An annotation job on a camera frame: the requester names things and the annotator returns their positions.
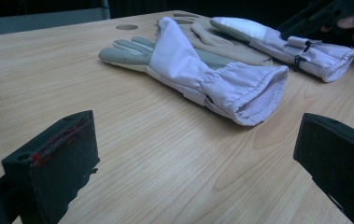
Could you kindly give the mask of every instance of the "wooden table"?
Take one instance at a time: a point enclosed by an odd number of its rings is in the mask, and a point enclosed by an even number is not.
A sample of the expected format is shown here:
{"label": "wooden table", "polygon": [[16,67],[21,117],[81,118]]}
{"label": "wooden table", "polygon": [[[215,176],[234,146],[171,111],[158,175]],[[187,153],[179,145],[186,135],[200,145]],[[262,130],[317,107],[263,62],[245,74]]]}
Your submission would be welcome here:
{"label": "wooden table", "polygon": [[349,223],[292,153],[304,112],[354,128],[354,64],[328,84],[290,70],[276,112],[243,127],[98,59],[172,13],[0,35],[0,176],[11,152],[93,110],[99,170],[61,223]]}

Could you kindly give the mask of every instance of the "gray glove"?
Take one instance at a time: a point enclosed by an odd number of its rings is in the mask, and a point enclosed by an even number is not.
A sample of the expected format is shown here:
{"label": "gray glove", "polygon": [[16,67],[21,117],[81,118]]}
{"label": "gray glove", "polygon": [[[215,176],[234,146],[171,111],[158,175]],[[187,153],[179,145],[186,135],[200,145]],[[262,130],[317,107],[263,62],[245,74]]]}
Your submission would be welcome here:
{"label": "gray glove", "polygon": [[142,37],[116,40],[113,48],[100,52],[99,58],[145,72],[195,103],[242,125],[256,125],[276,109],[285,89],[287,66],[236,62],[211,69],[173,20],[163,18],[159,26],[154,46]]}
{"label": "gray glove", "polygon": [[324,82],[336,81],[354,59],[354,49],[296,36],[285,41],[279,31],[255,21],[217,17],[211,24],[255,49],[321,77]]}
{"label": "gray glove", "polygon": [[182,32],[196,49],[251,65],[270,66],[273,64],[269,55],[220,32],[210,24],[209,18],[175,13],[172,19],[178,23]]}

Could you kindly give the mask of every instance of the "hole in table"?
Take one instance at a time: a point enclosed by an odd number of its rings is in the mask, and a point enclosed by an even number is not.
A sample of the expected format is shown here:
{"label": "hole in table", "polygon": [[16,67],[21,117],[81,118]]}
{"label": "hole in table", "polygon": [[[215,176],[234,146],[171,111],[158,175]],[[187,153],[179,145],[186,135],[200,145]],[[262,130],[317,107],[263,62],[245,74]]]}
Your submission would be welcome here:
{"label": "hole in table", "polygon": [[132,24],[123,24],[123,25],[118,25],[116,29],[118,30],[135,30],[137,29],[137,25],[132,25]]}

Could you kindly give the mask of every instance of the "glove cuff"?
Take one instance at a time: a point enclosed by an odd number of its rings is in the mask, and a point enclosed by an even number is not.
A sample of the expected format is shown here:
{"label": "glove cuff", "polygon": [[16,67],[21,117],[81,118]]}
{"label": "glove cuff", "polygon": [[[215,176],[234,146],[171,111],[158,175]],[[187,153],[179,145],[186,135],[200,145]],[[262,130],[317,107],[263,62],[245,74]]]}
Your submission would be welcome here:
{"label": "glove cuff", "polygon": [[288,67],[229,63],[205,79],[205,106],[235,122],[254,126],[275,111],[285,90]]}

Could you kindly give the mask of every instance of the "white glove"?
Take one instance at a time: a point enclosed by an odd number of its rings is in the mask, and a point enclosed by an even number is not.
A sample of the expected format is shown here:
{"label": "white glove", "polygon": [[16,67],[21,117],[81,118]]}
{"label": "white glove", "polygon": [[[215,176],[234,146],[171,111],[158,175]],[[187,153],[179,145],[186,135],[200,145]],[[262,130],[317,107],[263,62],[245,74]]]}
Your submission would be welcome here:
{"label": "white glove", "polygon": [[336,81],[354,59],[354,49],[296,36],[285,41],[279,31],[255,21],[216,17],[211,24],[228,35],[248,42],[255,49],[293,64],[294,70],[301,68],[321,77],[324,82]]}
{"label": "white glove", "polygon": [[117,40],[99,58],[122,67],[143,71],[199,105],[241,125],[266,120],[281,100],[288,67],[227,63],[211,69],[202,62],[178,25],[159,20],[154,49],[133,41]]}

